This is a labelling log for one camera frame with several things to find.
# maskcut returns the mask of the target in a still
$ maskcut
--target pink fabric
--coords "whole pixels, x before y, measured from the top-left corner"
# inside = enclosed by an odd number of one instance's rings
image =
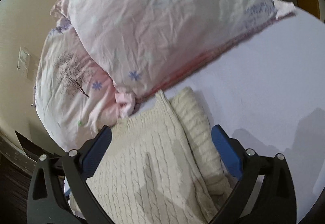
[[[118,93],[109,75],[82,46],[71,24],[45,40],[35,87],[37,114],[66,152],[79,149],[104,126],[132,114],[133,93]]]
[[[59,0],[119,92],[143,101],[276,18],[273,0]]]

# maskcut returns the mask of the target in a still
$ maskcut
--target power outlet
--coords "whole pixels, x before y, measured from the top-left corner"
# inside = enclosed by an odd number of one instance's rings
[[[18,72],[25,78],[27,78],[27,70],[28,68],[25,67],[25,64],[18,60]]]

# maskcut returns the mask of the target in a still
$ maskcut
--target white pillow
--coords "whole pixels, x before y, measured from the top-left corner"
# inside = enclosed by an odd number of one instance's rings
[[[277,19],[273,0],[59,0],[52,14],[139,101]]]

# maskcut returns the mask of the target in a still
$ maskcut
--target mattress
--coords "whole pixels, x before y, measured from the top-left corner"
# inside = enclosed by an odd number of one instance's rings
[[[325,186],[325,24],[305,11],[242,42],[165,91],[189,86],[211,126],[220,124],[259,155],[283,153],[292,174],[297,221]],[[140,106],[151,108],[154,99]],[[260,188],[262,178],[256,188]]]

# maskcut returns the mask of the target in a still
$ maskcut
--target beige wall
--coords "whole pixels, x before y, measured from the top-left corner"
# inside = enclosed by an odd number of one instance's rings
[[[20,148],[15,130],[48,151],[61,150],[30,106],[43,42],[55,27],[49,15],[55,1],[0,1],[0,130]],[[27,79],[17,71],[20,46],[32,54]]]
[[[325,0],[318,0],[320,4],[321,21],[325,22]]]

